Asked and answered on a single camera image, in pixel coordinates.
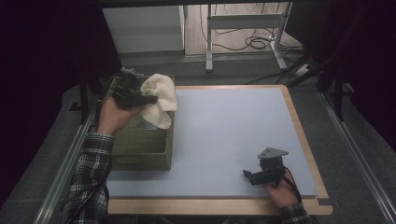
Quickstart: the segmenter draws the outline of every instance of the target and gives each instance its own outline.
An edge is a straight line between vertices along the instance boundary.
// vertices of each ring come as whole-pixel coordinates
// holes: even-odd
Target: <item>person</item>
[[[88,133],[78,158],[76,171],[63,206],[63,223],[107,223],[108,190],[106,179],[111,171],[111,150],[114,134],[144,106],[120,109],[112,97],[103,101],[96,133]],[[292,181],[288,170],[285,177]],[[291,186],[281,180],[278,186],[265,184],[270,198],[280,210],[285,224],[312,223],[311,217],[299,203]]]

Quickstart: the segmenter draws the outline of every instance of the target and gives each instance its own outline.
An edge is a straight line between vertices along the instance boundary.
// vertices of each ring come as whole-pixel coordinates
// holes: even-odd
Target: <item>wooden border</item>
[[[288,106],[291,119],[299,136],[309,168],[318,187],[318,197],[303,199],[304,208],[310,215],[329,215],[331,205],[320,205],[318,199],[329,200],[311,148],[306,140],[288,89],[283,85],[244,85],[244,86],[177,86],[178,90],[203,89],[252,89],[280,88]],[[278,209],[270,199],[111,199],[110,215],[277,215]]]

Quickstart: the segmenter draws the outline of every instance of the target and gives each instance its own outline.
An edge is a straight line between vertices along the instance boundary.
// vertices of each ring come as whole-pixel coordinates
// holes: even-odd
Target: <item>power strip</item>
[[[302,76],[303,74],[307,73],[309,71],[309,69],[314,68],[314,66],[312,66],[309,63],[305,63],[303,66],[301,66],[301,68],[299,70],[297,70],[297,72],[295,73],[295,75],[297,77]]]

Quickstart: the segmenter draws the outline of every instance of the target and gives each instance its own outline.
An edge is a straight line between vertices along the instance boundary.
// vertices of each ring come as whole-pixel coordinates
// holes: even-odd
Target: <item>cream cloth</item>
[[[143,119],[161,128],[168,129],[172,120],[166,111],[177,110],[175,83],[172,78],[155,74],[143,82],[140,88],[143,95],[155,95],[158,101],[155,105],[147,105],[141,113]]]

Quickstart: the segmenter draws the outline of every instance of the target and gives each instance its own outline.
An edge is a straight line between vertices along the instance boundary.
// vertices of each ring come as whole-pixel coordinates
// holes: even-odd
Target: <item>plaid sleeve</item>
[[[77,212],[82,203],[85,205],[72,223],[106,223],[106,178],[111,170],[113,144],[114,137],[111,135],[87,134],[64,202],[63,223]]]
[[[280,217],[283,224],[311,224],[312,219],[306,213],[302,203],[287,206],[280,209]]]

